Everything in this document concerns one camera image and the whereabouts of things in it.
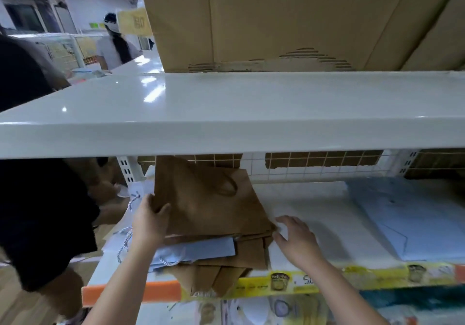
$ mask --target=black shorts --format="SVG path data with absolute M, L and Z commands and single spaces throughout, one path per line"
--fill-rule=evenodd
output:
M 23 289 L 35 292 L 61 275 L 73 257 L 97 250 L 92 222 L 100 209 L 62 160 L 9 161 L 0 162 L 0 170 L 16 175 L 0 185 L 5 189 L 0 200 L 0 246 Z M 21 169 L 24 161 L 27 170 Z M 31 168 L 48 172 L 37 180 L 17 173 L 24 175 Z

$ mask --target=stack of paper bags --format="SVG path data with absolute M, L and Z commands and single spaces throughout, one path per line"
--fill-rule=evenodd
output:
M 153 208 L 171 204 L 166 244 L 234 236 L 236 255 L 167 268 L 192 296 L 221 297 L 249 269 L 267 269 L 275 229 L 246 170 L 206 167 L 158 156 Z

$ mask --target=black hair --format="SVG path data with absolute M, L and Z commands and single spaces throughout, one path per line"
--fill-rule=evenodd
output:
M 105 22 L 116 23 L 116 14 L 108 13 L 104 19 Z M 132 61 L 131 53 L 129 52 L 129 46 L 124 38 L 121 37 L 121 34 L 114 32 L 105 25 L 105 28 L 110 33 L 110 36 L 115 46 L 116 52 L 119 54 L 119 59 L 122 64 L 125 64 L 129 61 Z

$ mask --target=person in black clothing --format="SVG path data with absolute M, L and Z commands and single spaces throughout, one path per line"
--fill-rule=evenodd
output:
M 8 80 L 0 87 L 0 111 L 53 96 L 39 65 L 17 43 L 0 35 L 0 54 L 0 78 Z M 69 262 L 97 250 L 93 226 L 117 223 L 125 202 L 100 208 L 61 158 L 0 160 L 0 171 L 0 246 L 23 289 L 42 294 L 67 324 L 78 324 L 83 281 Z

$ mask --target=hand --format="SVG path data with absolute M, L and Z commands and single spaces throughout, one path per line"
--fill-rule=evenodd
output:
M 96 186 L 88 188 L 89 196 L 94 199 L 97 205 L 103 205 L 117 197 L 120 187 L 115 187 L 108 181 L 101 181 Z
M 287 240 L 279 233 L 273 233 L 273 239 L 284 256 L 299 269 L 311 269 L 316 263 L 324 261 L 315 235 L 305 222 L 295 216 L 276 217 L 277 222 L 287 227 Z
M 159 248 L 165 239 L 171 205 L 164 205 L 158 213 L 152 210 L 152 194 L 142 198 L 132 220 L 132 246 Z

